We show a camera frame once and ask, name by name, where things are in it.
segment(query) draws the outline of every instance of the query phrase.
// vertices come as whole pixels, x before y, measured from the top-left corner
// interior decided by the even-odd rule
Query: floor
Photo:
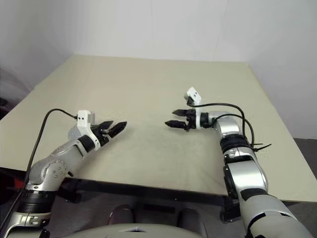
[[[295,141],[317,177],[317,151],[315,150],[317,140],[295,139]],[[52,238],[57,238],[75,231],[106,225],[111,211],[122,204],[129,204],[135,208],[136,220],[140,223],[175,225],[177,213],[184,207],[189,207],[200,213],[210,238],[242,238],[245,235],[241,220],[230,224],[220,221],[221,207],[218,206],[98,192],[82,192],[82,200],[77,204],[68,203],[58,197],[53,205],[53,215],[47,229],[51,232]],[[167,206],[173,208],[174,211],[146,211],[141,204]],[[289,209],[312,235],[317,237],[317,203],[297,203],[289,206]]]

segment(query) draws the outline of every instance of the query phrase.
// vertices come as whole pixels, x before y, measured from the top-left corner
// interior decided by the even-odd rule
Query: white wall
[[[3,2],[11,8],[4,9]],[[70,53],[243,61],[251,65],[292,135],[317,139],[314,0],[0,0],[0,4],[0,32],[9,32],[6,40],[0,39],[1,68],[5,65],[28,88]],[[12,15],[15,9],[19,14]],[[3,18],[10,21],[3,24]]]

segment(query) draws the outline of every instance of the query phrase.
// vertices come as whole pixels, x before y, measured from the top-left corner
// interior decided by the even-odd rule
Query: beige tabletop
[[[96,122],[126,120],[128,125],[81,167],[77,178],[226,194],[215,131],[187,133],[164,124],[178,119],[173,110],[187,108],[183,95],[191,86],[205,103],[239,105],[253,125],[256,143],[272,143],[257,153],[272,195],[317,201],[316,178],[245,63],[72,56],[0,121],[0,167],[26,169],[48,110],[90,110]],[[73,119],[53,113],[35,161],[66,142],[73,125]]]

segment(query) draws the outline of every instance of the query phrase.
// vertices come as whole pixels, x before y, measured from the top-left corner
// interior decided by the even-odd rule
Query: robotic arm
[[[14,237],[21,230],[30,237],[48,237],[42,228],[49,223],[51,208],[65,176],[71,177],[76,169],[88,158],[90,151],[98,151],[112,138],[122,132],[127,122],[120,122],[110,128],[113,121],[95,125],[95,115],[90,111],[78,111],[77,128],[80,136],[59,146],[47,158],[35,163],[29,174],[29,181],[23,191],[17,210],[12,214],[4,237]]]
[[[184,98],[188,105],[197,106],[202,98],[192,87]],[[224,181],[231,198],[238,199],[246,238],[312,238],[307,229],[276,197],[268,194],[264,171],[254,149],[228,112],[202,113],[201,108],[175,110],[173,114],[186,117],[188,123],[170,120],[166,125],[189,129],[217,130],[224,156]]]

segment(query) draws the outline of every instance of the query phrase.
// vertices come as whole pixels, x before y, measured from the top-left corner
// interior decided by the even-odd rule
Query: wire
[[[70,114],[70,113],[68,113],[68,112],[66,112],[66,111],[64,111],[64,110],[62,110],[62,109],[58,109],[58,108],[51,109],[51,110],[49,110],[49,111],[46,113],[46,115],[45,115],[45,117],[44,117],[44,120],[43,120],[43,122],[42,122],[42,126],[41,126],[41,129],[40,129],[38,138],[37,138],[37,140],[36,140],[36,142],[35,142],[35,145],[34,145],[34,147],[33,147],[33,151],[32,151],[32,153],[31,153],[31,156],[30,156],[30,159],[29,159],[29,164],[28,164],[28,167],[27,167],[27,169],[26,169],[26,173],[25,173],[25,177],[24,177],[23,187],[20,189],[17,198],[15,199],[15,201],[13,202],[13,204],[11,205],[11,207],[10,207],[8,213],[6,214],[4,220],[2,221],[1,226],[0,226],[0,230],[3,229],[3,227],[4,227],[4,225],[6,224],[8,218],[11,216],[11,213],[12,213],[12,211],[13,211],[13,208],[16,206],[17,201],[18,201],[19,198],[21,197],[22,192],[23,192],[23,190],[24,190],[25,187],[26,187],[26,184],[27,184],[28,179],[29,179],[30,170],[31,170],[31,167],[32,167],[32,164],[33,164],[33,161],[34,161],[35,152],[36,152],[36,150],[37,150],[37,148],[38,148],[38,146],[39,146],[39,143],[40,143],[40,140],[41,140],[41,137],[42,137],[44,128],[45,128],[46,121],[47,121],[49,115],[50,115],[52,112],[54,112],[54,111],[60,111],[60,112],[65,113],[66,115],[68,115],[68,116],[70,116],[70,117],[72,117],[72,118],[74,118],[74,119],[77,119],[77,116],[74,116],[74,115],[72,115],[72,114]]]
[[[237,114],[231,114],[231,113],[228,113],[228,114],[223,114],[223,115],[220,115],[218,117],[216,117],[212,123],[211,123],[211,127],[213,127],[213,125],[216,123],[216,121],[219,119],[219,118],[222,118],[222,117],[225,117],[225,116],[233,116],[233,117],[238,117],[238,118],[242,118],[242,116],[240,115],[237,115]],[[251,147],[253,148],[254,147],[254,131],[253,131],[253,128],[251,126],[251,123],[244,118],[244,121],[248,124],[249,128],[250,128],[250,131],[251,131]]]
[[[242,119],[242,134],[244,137],[246,137],[246,133],[245,133],[245,116],[244,116],[244,112],[242,111],[242,109],[240,107],[238,107],[237,105],[234,104],[230,104],[230,103],[207,103],[207,104],[201,104],[201,105],[190,105],[187,101],[187,105],[192,107],[192,108],[201,108],[201,107],[208,107],[208,106],[227,106],[227,107],[232,107],[232,108],[236,108],[240,113],[241,113],[241,119]]]

